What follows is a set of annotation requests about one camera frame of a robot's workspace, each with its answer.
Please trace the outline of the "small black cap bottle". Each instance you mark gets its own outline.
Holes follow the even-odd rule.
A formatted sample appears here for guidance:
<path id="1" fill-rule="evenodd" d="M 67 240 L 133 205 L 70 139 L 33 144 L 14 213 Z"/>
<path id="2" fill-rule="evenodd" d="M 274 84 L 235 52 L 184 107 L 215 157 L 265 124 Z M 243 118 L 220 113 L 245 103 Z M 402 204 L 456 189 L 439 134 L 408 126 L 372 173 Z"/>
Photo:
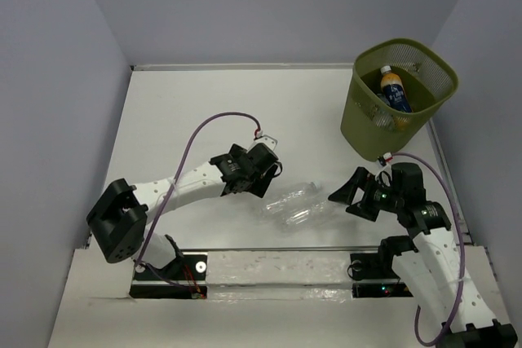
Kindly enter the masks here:
<path id="1" fill-rule="evenodd" d="M 382 93 L 378 93 L 377 97 L 383 102 L 386 109 L 381 108 L 379 105 L 375 104 L 371 110 L 372 116 L 371 120 L 372 122 L 381 129 L 387 130 L 387 131 L 395 131 L 396 130 L 396 122 L 393 118 L 393 115 L 391 115 L 388 111 L 389 108 L 391 108 L 391 105 L 389 101 L 387 100 L 386 96 Z"/>

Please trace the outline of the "orange juice bottle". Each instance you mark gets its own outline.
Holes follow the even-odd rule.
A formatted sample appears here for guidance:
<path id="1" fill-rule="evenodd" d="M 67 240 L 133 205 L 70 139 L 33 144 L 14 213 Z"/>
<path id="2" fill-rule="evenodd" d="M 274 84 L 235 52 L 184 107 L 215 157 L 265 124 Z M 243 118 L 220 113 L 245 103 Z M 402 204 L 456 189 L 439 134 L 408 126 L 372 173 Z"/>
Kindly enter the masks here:
<path id="1" fill-rule="evenodd" d="M 385 96 L 388 106 L 401 114 L 392 114 L 391 117 L 400 130 L 405 130 L 409 125 L 409 118 L 405 113 L 412 113 L 413 109 L 406 95 L 403 82 L 400 77 L 392 71 L 389 65 L 380 68 L 382 79 L 380 89 Z"/>

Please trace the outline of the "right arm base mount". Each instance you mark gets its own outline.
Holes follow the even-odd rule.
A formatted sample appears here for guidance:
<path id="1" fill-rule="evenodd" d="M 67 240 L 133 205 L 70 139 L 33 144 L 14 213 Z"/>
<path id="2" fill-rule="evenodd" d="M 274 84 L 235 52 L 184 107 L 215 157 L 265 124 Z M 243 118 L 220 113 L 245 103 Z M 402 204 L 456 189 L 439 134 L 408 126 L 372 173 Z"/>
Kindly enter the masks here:
<path id="1" fill-rule="evenodd" d="M 412 297 L 406 284 L 377 253 L 352 253 L 350 260 L 347 275 L 355 299 Z"/>

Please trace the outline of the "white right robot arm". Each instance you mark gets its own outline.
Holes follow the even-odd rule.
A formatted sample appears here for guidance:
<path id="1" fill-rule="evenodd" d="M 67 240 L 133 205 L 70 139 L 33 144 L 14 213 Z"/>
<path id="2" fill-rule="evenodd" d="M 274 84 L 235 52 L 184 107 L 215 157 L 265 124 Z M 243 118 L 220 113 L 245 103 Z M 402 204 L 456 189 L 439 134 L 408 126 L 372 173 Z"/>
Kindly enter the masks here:
<path id="1" fill-rule="evenodd" d="M 425 347 L 514 347 L 518 336 L 485 303 L 466 267 L 461 240 L 442 205 L 426 196 L 421 168 L 391 165 L 389 172 L 356 169 L 329 195 L 349 214 L 374 222 L 380 212 L 395 214 L 403 236 L 381 240 L 374 253 L 354 253 L 347 269 L 355 281 L 398 279 L 436 323 L 438 334 Z"/>

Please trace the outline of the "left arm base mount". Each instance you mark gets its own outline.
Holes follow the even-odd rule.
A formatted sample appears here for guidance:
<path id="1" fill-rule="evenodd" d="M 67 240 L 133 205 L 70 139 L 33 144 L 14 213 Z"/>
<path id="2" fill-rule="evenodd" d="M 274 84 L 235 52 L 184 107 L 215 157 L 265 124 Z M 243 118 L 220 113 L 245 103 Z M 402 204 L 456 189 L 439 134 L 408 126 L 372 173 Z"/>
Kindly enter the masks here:
<path id="1" fill-rule="evenodd" d="M 173 270 L 141 267 L 135 271 L 129 294 L 134 299 L 205 300 L 207 269 L 207 252 L 187 251 Z"/>

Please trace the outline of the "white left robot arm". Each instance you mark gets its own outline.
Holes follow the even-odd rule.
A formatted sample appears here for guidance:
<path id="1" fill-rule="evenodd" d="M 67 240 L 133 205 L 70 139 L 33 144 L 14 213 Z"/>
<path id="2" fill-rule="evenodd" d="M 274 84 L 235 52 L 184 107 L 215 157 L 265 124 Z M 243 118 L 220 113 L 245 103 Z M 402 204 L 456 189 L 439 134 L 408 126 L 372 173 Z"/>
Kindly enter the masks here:
<path id="1" fill-rule="evenodd" d="M 130 259 L 170 279 L 184 265 L 184 255 L 169 235 L 153 232 L 157 216 L 200 200 L 237 193 L 264 197 L 270 182 L 282 171 L 268 136 L 250 148 L 237 144 L 229 152 L 182 174 L 130 185 L 124 178 L 112 181 L 86 216 L 86 222 L 110 264 Z"/>

